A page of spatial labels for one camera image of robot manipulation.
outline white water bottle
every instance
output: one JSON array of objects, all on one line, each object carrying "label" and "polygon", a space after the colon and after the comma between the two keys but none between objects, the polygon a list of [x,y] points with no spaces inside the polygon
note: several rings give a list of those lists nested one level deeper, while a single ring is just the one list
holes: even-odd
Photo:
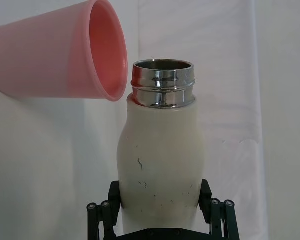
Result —
[{"label": "white water bottle", "polygon": [[170,59],[133,65],[133,93],[117,149],[124,233],[191,229],[204,166],[191,63]]}]

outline dark scuff mark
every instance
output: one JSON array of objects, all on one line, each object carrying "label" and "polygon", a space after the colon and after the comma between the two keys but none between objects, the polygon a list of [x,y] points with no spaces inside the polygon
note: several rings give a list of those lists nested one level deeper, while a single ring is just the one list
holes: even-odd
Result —
[{"label": "dark scuff mark", "polygon": [[140,167],[141,167],[141,171],[143,171],[144,168],[142,167],[142,163],[140,162],[140,158],[138,158],[138,163],[139,163],[139,165],[140,165]]}]

